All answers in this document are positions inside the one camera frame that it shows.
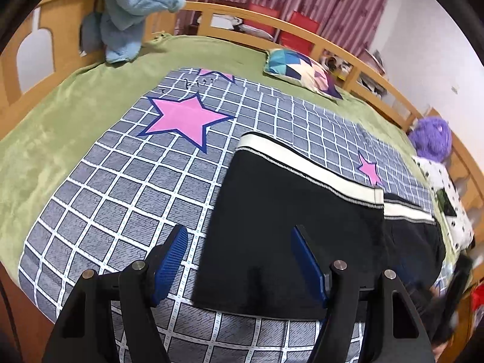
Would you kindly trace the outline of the black pants with white stripe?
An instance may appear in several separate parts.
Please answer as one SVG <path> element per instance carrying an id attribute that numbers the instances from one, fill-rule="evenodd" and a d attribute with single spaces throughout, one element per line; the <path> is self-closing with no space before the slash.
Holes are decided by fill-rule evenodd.
<path id="1" fill-rule="evenodd" d="M 217 195 L 192 300 L 227 313 L 320 319 L 334 262 L 343 261 L 363 291 L 384 270 L 428 289 L 445 256 L 428 211 L 248 132 Z"/>

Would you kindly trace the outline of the grey grid star blanket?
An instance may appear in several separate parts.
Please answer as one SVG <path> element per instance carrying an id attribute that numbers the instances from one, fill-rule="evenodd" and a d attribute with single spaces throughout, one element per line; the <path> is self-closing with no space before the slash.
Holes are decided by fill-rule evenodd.
<path id="1" fill-rule="evenodd" d="M 188 229 L 188 248 L 166 300 L 154 311 L 161 340 L 176 362 L 302 361 L 315 322 L 280 321 L 203 311 L 191 303 L 199 258 L 217 194 L 237 142 L 257 130 L 332 171 L 368 184 L 375 165 L 381 187 L 432 211 L 429 191 L 391 145 L 327 109 L 242 78 L 179 69 L 152 91 L 178 101 L 198 95 L 227 120 L 208 126 L 206 147 L 175 132 L 143 135 L 157 117 L 144 95 L 109 128 L 50 197 L 25 241 L 22 290 L 55 320 L 86 269 L 120 270 L 167 237 Z"/>

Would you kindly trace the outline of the white black dotted cloth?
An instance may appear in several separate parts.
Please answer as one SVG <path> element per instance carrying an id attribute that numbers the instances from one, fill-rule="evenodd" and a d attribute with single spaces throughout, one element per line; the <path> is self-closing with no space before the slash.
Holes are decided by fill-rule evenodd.
<path id="1" fill-rule="evenodd" d="M 458 252 L 468 248 L 474 239 L 473 227 L 446 167 L 420 156 L 412 156 L 412 159 L 422 171 L 446 218 L 454 250 Z"/>

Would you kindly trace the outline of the green bed blanket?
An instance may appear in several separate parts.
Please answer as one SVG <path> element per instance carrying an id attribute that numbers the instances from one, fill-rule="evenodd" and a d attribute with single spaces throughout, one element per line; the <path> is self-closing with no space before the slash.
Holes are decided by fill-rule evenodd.
<path id="1" fill-rule="evenodd" d="M 1 140 L 1 263 L 10 278 L 18 280 L 26 236 L 47 200 L 94 141 L 170 71 L 183 67 L 220 70 L 331 110 L 391 145 L 427 183 L 401 129 L 357 97 L 334 100 L 264 75 L 266 58 L 216 38 L 165 35 L 146 44 L 131 63 L 83 67 L 55 87 Z"/>

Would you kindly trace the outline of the purple plush toy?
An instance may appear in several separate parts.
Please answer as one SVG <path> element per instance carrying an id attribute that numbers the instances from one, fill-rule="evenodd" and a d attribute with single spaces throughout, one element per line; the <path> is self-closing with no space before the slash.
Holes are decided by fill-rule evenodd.
<path id="1" fill-rule="evenodd" d="M 408 137 L 421 158 L 442 163 L 450 156 L 452 133 L 448 123 L 438 116 L 419 119 Z"/>

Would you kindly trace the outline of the colourful geometric pillow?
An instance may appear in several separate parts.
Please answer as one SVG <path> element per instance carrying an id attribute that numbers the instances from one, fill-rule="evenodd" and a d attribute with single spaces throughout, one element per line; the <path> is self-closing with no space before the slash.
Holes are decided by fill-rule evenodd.
<path id="1" fill-rule="evenodd" d="M 342 98 L 329 70 L 312 58 L 291 49 L 274 48 L 267 51 L 263 72 L 319 95 Z"/>

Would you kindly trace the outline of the light blue plush toy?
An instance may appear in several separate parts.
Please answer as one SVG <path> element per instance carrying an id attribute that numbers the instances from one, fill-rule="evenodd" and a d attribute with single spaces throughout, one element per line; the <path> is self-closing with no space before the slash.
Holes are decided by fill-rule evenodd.
<path id="1" fill-rule="evenodd" d="M 102 12 L 85 16 L 80 27 L 80 49 L 103 49 L 109 64 L 133 61 L 141 50 L 147 17 L 158 11 L 175 13 L 186 0 L 104 0 Z"/>

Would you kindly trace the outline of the wooden bed frame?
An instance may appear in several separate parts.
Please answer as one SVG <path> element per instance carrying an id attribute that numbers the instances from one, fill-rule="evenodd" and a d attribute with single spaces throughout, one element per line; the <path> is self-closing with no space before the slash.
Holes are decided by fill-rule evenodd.
<path id="1" fill-rule="evenodd" d="M 1 1 L 1 140 L 55 87 L 78 69 L 101 63 L 114 67 L 130 63 L 107 63 L 103 49 L 92 53 L 81 51 L 80 27 L 84 17 L 93 11 L 102 12 L 103 9 L 104 0 Z M 216 38 L 266 54 L 274 48 L 286 48 L 312 58 L 332 74 L 335 88 L 341 97 L 348 94 L 367 103 L 385 120 L 401 129 L 408 139 L 408 134 L 416 126 L 417 121 L 427 117 L 387 80 L 370 54 L 354 55 L 300 24 L 281 21 L 259 12 L 208 2 L 187 2 L 184 10 L 198 21 L 196 34 L 188 36 Z M 174 36 L 162 34 L 159 30 L 144 30 L 141 50 L 146 44 L 165 35 Z M 151 97 L 158 117 L 143 130 L 143 135 L 175 132 L 197 148 L 204 149 L 206 128 L 227 120 L 227 115 L 207 109 L 198 95 L 175 101 L 168 97 L 153 96 L 154 89 L 144 95 Z M 277 139 L 257 130 L 249 130 L 244 134 L 248 132 L 258 132 Z M 447 169 L 452 182 L 463 177 L 472 178 L 473 200 L 482 203 L 483 174 L 477 169 L 476 163 L 461 142 L 452 144 L 448 159 L 453 163 L 452 167 Z M 371 188 L 381 188 L 385 193 L 389 193 L 381 187 L 381 179 L 375 165 L 363 166 L 362 171 L 369 173 L 369 183 L 354 180 L 355 182 Z M 414 291 L 429 294 L 438 290 L 449 293 L 454 287 L 451 273 L 457 268 L 458 255 L 464 249 L 458 252 L 454 250 L 446 218 L 440 211 L 428 183 L 423 186 L 431 194 L 433 209 L 429 213 L 440 225 L 446 256 L 440 274 L 430 288 L 424 289 L 402 282 Z M 3 301 L 18 333 L 16 341 L 22 351 L 27 355 L 35 354 L 40 361 L 52 362 L 93 362 L 97 359 L 112 362 L 176 362 L 161 340 L 154 317 L 154 311 L 168 295 L 157 306 L 151 306 L 149 301 L 149 266 L 145 260 L 152 249 L 153 247 L 145 257 L 133 260 L 120 270 L 106 274 L 94 269 L 84 270 L 75 281 L 55 320 L 48 319 L 22 290 L 18 266 L 18 280 L 12 280 L 13 290 L 3 297 Z M 371 290 L 363 291 L 358 286 L 357 289 L 359 294 L 355 297 L 353 316 L 345 332 L 340 356 L 343 362 L 363 359 L 363 335 L 368 323 L 365 316 L 366 296 Z M 326 311 L 320 319 L 248 316 L 196 306 L 192 300 L 192 293 L 192 305 L 203 311 L 255 319 L 317 323 L 318 335 L 307 357 L 302 361 L 285 362 L 306 362 L 318 336 L 322 333 Z"/>

